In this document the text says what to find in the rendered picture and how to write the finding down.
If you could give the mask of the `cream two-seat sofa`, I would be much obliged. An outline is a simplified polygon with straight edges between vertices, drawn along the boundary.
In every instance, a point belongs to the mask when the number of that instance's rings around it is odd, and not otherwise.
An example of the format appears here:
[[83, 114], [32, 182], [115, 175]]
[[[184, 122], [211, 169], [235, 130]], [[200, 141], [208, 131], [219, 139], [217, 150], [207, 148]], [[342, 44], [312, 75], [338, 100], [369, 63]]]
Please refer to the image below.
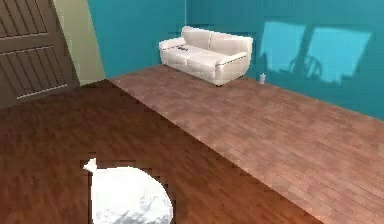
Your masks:
[[184, 26], [180, 37], [159, 43], [159, 52], [163, 65], [222, 86], [248, 71], [252, 44], [251, 37]]

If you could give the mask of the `brown panelled room door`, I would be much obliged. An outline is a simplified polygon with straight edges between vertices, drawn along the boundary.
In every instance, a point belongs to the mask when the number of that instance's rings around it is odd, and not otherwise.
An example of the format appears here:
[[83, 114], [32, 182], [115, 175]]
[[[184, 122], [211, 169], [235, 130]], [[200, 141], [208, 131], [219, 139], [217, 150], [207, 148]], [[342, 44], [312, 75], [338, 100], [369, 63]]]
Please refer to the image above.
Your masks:
[[79, 86], [53, 0], [0, 0], [0, 109]]

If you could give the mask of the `white tied garbage bag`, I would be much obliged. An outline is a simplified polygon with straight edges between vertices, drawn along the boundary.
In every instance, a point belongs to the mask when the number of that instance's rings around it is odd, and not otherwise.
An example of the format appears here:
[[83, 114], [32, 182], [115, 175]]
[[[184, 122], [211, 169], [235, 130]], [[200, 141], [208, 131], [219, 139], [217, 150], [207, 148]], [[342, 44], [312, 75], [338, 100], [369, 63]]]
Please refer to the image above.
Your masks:
[[173, 205], [163, 185], [132, 167], [99, 168], [90, 159], [92, 224], [171, 224]]

